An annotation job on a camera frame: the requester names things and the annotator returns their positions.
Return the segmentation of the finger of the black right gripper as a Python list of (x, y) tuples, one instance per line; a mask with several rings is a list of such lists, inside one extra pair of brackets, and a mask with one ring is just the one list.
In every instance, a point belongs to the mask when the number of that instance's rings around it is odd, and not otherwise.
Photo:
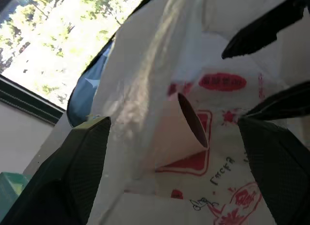
[(277, 34), (303, 18), (310, 0), (285, 0), (242, 28), (228, 43), (222, 59), (253, 54), (277, 40)]
[(239, 119), (271, 121), (310, 114), (310, 82), (305, 81), (266, 98)]

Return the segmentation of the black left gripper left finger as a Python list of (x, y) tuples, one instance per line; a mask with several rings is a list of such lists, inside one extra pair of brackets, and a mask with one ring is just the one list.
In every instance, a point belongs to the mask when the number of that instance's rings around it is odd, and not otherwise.
[(73, 128), (38, 168), (2, 225), (85, 225), (102, 177), (110, 117)]

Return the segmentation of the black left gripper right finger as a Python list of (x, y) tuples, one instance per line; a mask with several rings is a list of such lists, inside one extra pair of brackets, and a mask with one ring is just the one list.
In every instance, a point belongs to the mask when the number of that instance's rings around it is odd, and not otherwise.
[(310, 223), (310, 152), (286, 128), (240, 118), (251, 172), (278, 225)]

